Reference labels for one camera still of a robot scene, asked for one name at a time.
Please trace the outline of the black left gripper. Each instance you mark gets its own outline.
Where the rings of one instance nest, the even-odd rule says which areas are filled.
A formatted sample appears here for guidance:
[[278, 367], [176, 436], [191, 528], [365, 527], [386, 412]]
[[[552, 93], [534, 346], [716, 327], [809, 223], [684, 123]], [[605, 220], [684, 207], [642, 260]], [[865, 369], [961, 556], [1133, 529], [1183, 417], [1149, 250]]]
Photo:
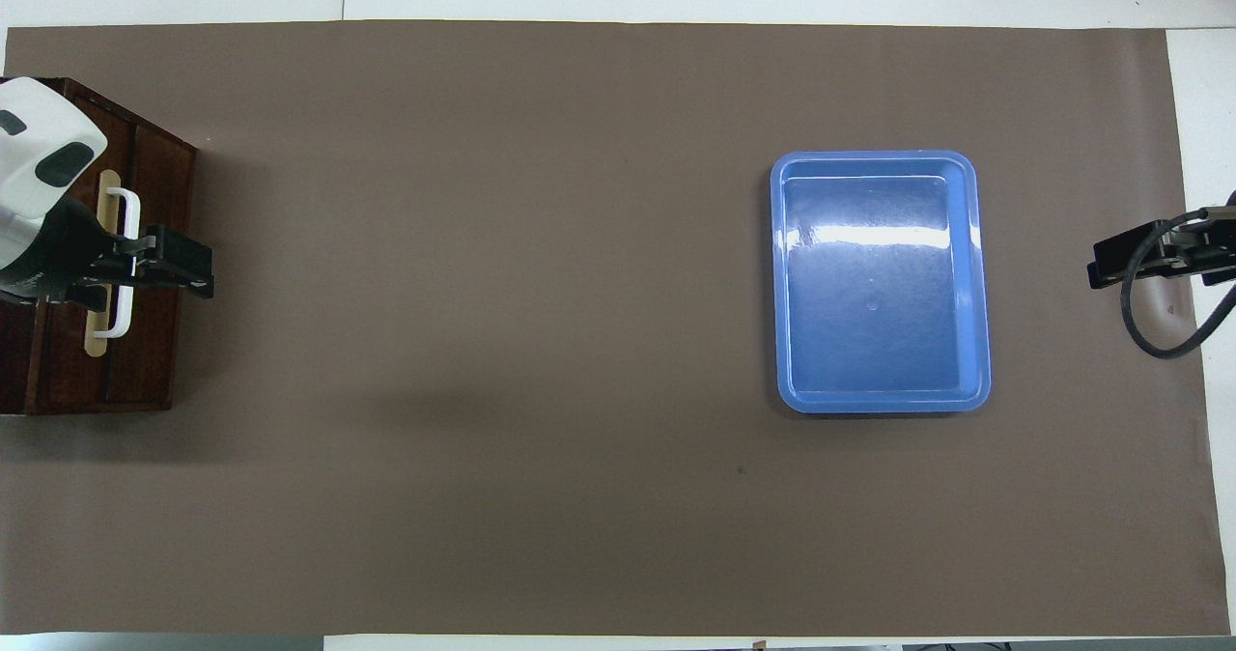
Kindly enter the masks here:
[[75, 301], [98, 306], [74, 287], [112, 275], [133, 275], [135, 289], [177, 289], [199, 299], [215, 298], [210, 246], [168, 227], [142, 229], [138, 269], [124, 238], [98, 224], [96, 212], [73, 196], [62, 196], [43, 217], [27, 219], [4, 208], [1, 217], [2, 300], [31, 306], [36, 300]]

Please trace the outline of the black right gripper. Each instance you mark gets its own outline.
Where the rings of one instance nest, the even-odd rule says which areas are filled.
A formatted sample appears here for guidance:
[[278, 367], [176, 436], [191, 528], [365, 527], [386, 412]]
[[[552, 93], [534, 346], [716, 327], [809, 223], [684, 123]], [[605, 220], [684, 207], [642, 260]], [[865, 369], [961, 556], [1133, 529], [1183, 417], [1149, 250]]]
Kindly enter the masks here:
[[1205, 217], [1183, 225], [1169, 236], [1161, 236], [1131, 268], [1132, 256], [1166, 219], [1154, 219], [1138, 227], [1125, 230], [1116, 236], [1093, 245], [1093, 259], [1086, 264], [1086, 285], [1091, 290], [1107, 289], [1124, 280], [1128, 271], [1135, 278], [1169, 278], [1200, 275], [1205, 287], [1217, 287], [1235, 280], [1235, 208], [1205, 208]]

